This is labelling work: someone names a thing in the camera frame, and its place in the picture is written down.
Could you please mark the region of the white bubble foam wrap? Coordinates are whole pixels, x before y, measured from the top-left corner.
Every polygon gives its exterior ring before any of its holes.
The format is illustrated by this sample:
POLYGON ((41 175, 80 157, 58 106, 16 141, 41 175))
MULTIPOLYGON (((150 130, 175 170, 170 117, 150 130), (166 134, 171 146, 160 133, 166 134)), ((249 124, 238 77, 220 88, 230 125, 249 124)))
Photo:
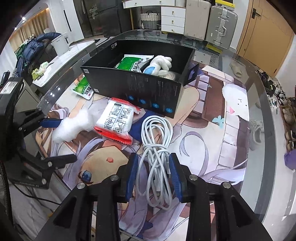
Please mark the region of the white bubble foam wrap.
POLYGON ((72 118, 65 118, 52 132, 52 141, 60 144, 75 139, 81 131, 90 132, 99 119, 100 112, 83 108, 72 118))

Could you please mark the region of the green medicine sachet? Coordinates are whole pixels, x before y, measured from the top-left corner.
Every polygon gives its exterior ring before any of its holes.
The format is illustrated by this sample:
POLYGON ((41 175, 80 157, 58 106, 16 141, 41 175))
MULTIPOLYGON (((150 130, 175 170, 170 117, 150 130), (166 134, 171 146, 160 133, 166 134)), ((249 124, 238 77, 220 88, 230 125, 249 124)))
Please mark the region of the green medicine sachet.
POLYGON ((85 76, 71 90, 86 100, 90 100, 94 94, 85 76))
POLYGON ((125 54, 124 57, 114 66, 115 69, 140 72, 145 64, 149 63, 154 55, 125 54))

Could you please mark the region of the red white mask packet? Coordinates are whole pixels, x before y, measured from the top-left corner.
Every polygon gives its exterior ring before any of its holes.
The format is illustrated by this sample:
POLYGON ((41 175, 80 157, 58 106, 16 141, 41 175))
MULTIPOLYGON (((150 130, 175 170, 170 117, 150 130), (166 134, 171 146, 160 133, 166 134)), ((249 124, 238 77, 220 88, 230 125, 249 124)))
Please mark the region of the red white mask packet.
POLYGON ((140 114, 140 108, 126 100, 112 97, 94 125, 94 129, 106 138, 131 145, 132 137, 129 131, 134 114, 140 114))

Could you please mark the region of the white plush toy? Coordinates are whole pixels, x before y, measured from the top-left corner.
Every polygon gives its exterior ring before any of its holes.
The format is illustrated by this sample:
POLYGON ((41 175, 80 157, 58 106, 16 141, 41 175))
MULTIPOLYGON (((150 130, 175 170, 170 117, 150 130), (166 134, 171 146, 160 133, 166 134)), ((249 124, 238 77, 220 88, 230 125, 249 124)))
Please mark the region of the white plush toy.
POLYGON ((153 58, 149 66, 147 66, 143 73, 153 76, 166 77, 172 67, 172 58, 158 55, 153 58))

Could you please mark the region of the bagged cream cloth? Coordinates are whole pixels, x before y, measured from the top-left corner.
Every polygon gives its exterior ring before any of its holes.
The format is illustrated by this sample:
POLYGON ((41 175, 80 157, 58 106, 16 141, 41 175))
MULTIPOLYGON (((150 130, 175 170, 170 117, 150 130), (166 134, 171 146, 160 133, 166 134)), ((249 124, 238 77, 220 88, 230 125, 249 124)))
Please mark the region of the bagged cream cloth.
POLYGON ((180 74, 172 71, 160 70, 159 77, 177 81, 180 78, 180 74))

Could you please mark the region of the grey side cabinet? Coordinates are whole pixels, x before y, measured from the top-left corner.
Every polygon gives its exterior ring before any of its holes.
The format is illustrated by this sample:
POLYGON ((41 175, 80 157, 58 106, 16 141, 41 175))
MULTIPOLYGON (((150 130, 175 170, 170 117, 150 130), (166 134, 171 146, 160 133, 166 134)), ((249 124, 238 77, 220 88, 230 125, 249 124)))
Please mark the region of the grey side cabinet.
POLYGON ((32 84, 25 85, 21 96, 16 104, 16 111, 24 111, 34 109, 40 101, 36 90, 39 90, 41 95, 44 95, 52 85, 74 64, 82 59, 86 54, 96 48, 95 41, 87 41, 72 45, 66 53, 61 56, 56 56, 49 62, 45 73, 38 80, 34 80, 32 84))

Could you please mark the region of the anime print table mat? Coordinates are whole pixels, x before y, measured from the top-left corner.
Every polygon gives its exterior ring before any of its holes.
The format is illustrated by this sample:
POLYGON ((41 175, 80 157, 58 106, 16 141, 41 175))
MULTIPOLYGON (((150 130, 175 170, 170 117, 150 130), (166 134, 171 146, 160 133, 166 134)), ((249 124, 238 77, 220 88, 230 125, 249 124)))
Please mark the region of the anime print table mat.
MULTIPOLYGON (((169 155, 205 181, 228 182, 241 189, 248 158, 249 110, 245 86, 210 66, 185 86, 173 118, 159 117, 140 109, 134 114, 131 145, 100 135, 95 129, 81 131, 70 142, 52 141, 54 128, 40 128, 36 142, 45 157, 75 154, 77 161, 60 170, 63 184, 97 184, 138 155, 137 180, 128 203, 118 205, 120 228, 141 240, 184 240, 189 204, 176 196, 171 180, 169 155)), ((50 117, 65 119, 86 108, 100 112, 110 98, 95 94, 85 100, 72 87, 54 102, 50 117)))

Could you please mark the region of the white electric kettle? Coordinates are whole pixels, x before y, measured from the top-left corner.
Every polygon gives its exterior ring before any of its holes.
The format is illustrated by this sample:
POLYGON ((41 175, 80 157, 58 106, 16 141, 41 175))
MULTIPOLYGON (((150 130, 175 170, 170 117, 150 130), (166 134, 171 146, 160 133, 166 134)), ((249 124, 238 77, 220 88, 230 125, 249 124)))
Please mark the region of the white electric kettle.
POLYGON ((51 45, 53 46, 53 48, 55 49, 55 51, 59 57, 62 56, 63 54, 65 54, 66 52, 68 52, 70 50, 68 33, 65 32, 65 33, 59 35, 58 37, 56 37, 51 42, 51 45))

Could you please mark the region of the purple shopping bag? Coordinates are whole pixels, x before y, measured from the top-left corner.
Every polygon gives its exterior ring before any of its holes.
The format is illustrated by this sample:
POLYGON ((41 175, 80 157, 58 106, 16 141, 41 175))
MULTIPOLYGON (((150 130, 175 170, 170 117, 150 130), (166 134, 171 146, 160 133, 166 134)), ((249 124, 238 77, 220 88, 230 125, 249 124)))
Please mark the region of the purple shopping bag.
POLYGON ((296 169, 296 149, 287 152, 284 155, 285 165, 291 170, 296 169))

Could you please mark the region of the black refrigerator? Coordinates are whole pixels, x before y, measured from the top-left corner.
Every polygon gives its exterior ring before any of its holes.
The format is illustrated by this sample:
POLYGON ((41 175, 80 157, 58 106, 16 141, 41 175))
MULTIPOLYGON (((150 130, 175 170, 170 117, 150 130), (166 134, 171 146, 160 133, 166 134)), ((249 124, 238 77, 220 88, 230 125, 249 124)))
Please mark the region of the black refrigerator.
POLYGON ((117 36, 132 30, 130 11, 120 0, 75 0, 75 11, 86 38, 117 36))

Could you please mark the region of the black cardboard storage box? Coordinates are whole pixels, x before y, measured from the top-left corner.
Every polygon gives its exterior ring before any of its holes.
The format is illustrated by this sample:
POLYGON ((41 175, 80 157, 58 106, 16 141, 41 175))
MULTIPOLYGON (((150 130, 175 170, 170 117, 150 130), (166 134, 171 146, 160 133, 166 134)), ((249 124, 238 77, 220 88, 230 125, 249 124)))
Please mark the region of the black cardboard storage box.
POLYGON ((186 84, 197 76, 194 49, 171 43, 144 40, 117 40, 96 49, 81 69, 95 93, 129 101, 170 118, 175 116, 186 84), (116 69, 125 54, 163 55, 172 58, 175 80, 131 70, 116 69))

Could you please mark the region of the wicker laundry basket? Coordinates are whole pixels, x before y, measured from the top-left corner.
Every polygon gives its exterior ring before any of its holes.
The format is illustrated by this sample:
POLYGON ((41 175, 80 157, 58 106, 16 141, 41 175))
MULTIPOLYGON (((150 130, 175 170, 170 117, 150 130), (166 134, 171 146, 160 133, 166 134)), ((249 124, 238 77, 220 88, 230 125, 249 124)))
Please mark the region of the wicker laundry basket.
POLYGON ((147 11, 140 14, 143 29, 158 30, 161 26, 161 14, 147 11))

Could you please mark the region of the white drawer desk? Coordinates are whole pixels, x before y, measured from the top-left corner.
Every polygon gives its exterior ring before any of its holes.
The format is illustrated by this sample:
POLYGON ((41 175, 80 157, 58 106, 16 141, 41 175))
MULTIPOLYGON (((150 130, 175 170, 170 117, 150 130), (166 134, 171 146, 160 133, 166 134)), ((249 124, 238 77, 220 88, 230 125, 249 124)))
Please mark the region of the white drawer desk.
POLYGON ((184 34, 186 1, 181 1, 182 5, 177 5, 177 1, 122 1, 124 9, 159 6, 161 8, 161 30, 176 34, 184 34))

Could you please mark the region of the wooden door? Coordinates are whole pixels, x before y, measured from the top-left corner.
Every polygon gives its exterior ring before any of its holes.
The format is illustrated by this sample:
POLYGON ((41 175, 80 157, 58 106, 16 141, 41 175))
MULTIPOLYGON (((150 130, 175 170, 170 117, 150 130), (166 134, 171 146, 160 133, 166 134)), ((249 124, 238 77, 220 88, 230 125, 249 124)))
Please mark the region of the wooden door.
POLYGON ((268 1, 249 1, 237 54, 275 77, 290 50, 294 33, 268 1))

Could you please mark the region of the beige suitcase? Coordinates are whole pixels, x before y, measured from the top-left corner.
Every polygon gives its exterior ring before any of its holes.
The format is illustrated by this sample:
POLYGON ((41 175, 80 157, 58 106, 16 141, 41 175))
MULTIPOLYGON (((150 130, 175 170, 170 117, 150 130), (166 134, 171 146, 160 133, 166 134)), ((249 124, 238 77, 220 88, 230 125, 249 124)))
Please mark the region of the beige suitcase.
POLYGON ((211 3, 202 0, 188 0, 186 3, 184 35, 204 40, 208 25, 211 3))

